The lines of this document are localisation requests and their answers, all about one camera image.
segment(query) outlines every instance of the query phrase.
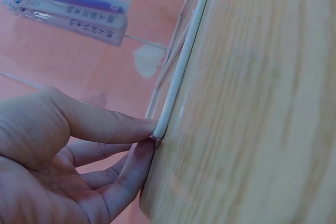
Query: toothbrush package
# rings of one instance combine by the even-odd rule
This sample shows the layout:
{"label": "toothbrush package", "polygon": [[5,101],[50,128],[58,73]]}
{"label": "toothbrush package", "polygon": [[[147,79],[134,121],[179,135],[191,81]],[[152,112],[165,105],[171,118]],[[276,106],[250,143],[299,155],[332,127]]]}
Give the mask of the toothbrush package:
{"label": "toothbrush package", "polygon": [[17,16],[119,46],[130,2],[122,0],[2,0]]}

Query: wood grain surface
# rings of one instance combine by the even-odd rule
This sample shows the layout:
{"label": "wood grain surface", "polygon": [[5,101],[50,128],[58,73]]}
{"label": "wood grain surface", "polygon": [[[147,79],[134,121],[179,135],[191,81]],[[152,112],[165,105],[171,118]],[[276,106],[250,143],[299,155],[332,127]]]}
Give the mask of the wood grain surface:
{"label": "wood grain surface", "polygon": [[208,0],[141,197],[153,224],[336,223],[336,0]]}

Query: white spot on floor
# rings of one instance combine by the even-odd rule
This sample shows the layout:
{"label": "white spot on floor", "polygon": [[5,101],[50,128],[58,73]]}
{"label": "white spot on floor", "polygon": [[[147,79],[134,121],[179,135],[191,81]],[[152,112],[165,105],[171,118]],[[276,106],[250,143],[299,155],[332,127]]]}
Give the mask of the white spot on floor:
{"label": "white spot on floor", "polygon": [[150,45],[144,45],[133,51],[136,70],[143,78],[151,78],[161,65],[164,50]]}

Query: pink tiled floor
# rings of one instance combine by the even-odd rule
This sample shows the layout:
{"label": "pink tiled floor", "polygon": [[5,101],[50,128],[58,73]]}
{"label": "pink tiled floor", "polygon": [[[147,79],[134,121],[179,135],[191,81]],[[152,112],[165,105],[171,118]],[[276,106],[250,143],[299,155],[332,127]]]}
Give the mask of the pink tiled floor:
{"label": "pink tiled floor", "polygon": [[[127,34],[168,46],[184,0],[130,0]],[[0,6],[0,72],[110,110],[144,117],[157,76],[144,79],[132,51],[143,46],[125,39],[121,47],[13,16]],[[0,74],[0,100],[36,90]],[[79,168],[80,172],[111,166],[119,156]],[[136,203],[114,223],[145,224]]]}

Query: fingernail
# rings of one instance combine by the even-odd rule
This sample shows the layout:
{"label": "fingernail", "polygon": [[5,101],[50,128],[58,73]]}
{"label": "fingernail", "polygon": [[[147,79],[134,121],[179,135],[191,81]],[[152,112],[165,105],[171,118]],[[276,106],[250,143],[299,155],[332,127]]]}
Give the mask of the fingernail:
{"label": "fingernail", "polygon": [[141,119],[140,120],[143,124],[151,126],[151,127],[156,127],[156,125],[158,124],[156,120],[153,119]]}

